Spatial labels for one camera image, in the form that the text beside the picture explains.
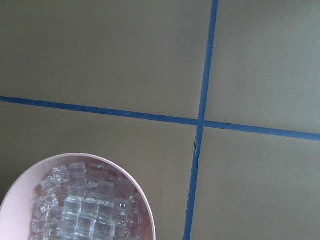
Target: floor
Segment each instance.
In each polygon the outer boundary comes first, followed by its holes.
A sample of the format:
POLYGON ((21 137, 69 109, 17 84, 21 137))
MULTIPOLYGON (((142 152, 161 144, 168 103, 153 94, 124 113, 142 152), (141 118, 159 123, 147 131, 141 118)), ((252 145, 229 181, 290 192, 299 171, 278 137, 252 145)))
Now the floor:
POLYGON ((0 200, 35 163, 127 170, 159 240, 320 235, 320 2, 0 2, 0 200))

